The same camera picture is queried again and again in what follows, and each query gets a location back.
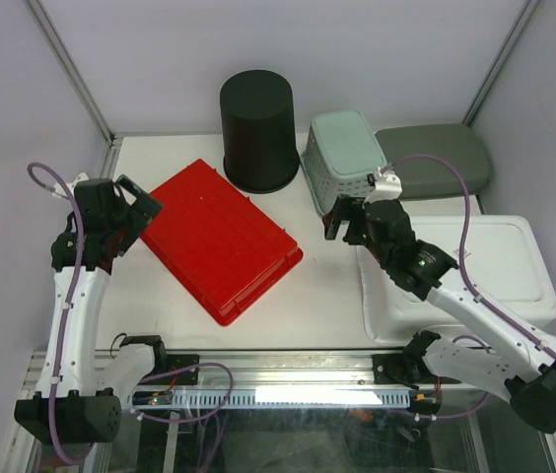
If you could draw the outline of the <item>black plastic bucket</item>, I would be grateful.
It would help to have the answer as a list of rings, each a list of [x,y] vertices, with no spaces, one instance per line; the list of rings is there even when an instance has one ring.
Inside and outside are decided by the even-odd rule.
[[[224,83],[219,99],[230,183],[256,194],[286,187],[300,165],[289,82],[272,71],[247,70]]]

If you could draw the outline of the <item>white plastic tub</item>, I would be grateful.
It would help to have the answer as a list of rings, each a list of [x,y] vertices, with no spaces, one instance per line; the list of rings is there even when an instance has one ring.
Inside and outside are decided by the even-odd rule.
[[[365,331],[375,344],[404,346],[422,329],[449,338],[469,332],[444,311],[395,286],[364,247],[356,253]],[[540,328],[556,318],[556,294],[526,219],[471,217],[464,261],[470,280],[495,304]]]

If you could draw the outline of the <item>red plastic tray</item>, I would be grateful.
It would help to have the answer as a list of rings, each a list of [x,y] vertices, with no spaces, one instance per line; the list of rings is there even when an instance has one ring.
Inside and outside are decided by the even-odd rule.
[[[284,229],[201,159],[151,196],[164,208],[142,240],[221,326],[304,257]]]

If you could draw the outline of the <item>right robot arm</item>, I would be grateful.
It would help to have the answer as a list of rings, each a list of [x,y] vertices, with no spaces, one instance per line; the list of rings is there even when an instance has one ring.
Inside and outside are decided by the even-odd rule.
[[[365,248],[399,289],[452,316],[482,342],[457,345],[436,330],[412,336],[393,370],[412,387],[431,375],[459,380],[507,402],[530,427],[556,432],[556,337],[482,296],[464,263],[414,234],[400,202],[339,196],[322,218],[324,236]]]

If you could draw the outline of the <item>light blue perforated basket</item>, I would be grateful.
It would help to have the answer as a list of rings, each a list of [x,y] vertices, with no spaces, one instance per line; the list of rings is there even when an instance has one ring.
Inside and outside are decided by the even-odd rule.
[[[320,216],[340,195],[364,197],[370,192],[367,175],[387,159],[364,115],[337,110],[313,118],[301,166]]]

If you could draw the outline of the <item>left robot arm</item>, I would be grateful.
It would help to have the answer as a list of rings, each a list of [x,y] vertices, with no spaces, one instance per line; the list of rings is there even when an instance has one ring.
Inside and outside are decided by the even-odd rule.
[[[169,371],[159,335],[129,336],[102,372],[95,369],[100,311],[113,261],[162,211],[128,176],[86,179],[69,197],[65,230],[51,246],[55,306],[35,394],[17,402],[16,422],[44,445],[115,439],[123,410],[144,379]]]

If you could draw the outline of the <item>grey-green plastic tray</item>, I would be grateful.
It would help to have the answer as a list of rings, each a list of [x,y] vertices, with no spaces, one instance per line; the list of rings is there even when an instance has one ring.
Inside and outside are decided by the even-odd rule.
[[[386,128],[376,138],[402,182],[404,200],[461,196],[462,188],[450,168],[462,177],[468,192],[487,187],[492,171],[481,139],[461,123]]]

